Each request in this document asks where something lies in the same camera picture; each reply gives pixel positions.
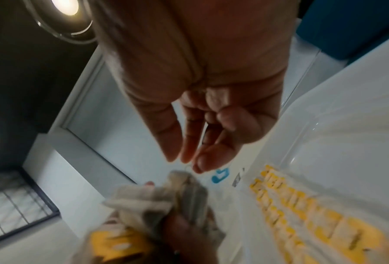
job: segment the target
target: light bulb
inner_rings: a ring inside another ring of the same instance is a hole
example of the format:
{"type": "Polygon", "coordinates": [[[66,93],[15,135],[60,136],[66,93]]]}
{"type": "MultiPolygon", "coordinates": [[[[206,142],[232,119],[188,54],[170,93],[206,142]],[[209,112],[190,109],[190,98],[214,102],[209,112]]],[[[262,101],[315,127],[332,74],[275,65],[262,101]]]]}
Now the light bulb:
{"type": "Polygon", "coordinates": [[[78,0],[52,0],[52,3],[59,11],[68,16],[73,16],[78,12],[78,0]]]}

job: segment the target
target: blue sticker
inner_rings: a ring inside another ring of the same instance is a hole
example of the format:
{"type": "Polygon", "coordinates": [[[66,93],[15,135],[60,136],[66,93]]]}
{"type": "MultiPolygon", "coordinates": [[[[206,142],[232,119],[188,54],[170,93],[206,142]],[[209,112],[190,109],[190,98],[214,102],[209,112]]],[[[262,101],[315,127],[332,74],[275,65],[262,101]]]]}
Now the blue sticker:
{"type": "Polygon", "coordinates": [[[224,179],[226,179],[229,176],[229,168],[226,168],[223,170],[217,169],[216,173],[217,173],[217,175],[214,175],[212,177],[212,182],[214,184],[218,184],[219,182],[223,181],[224,179]]]}

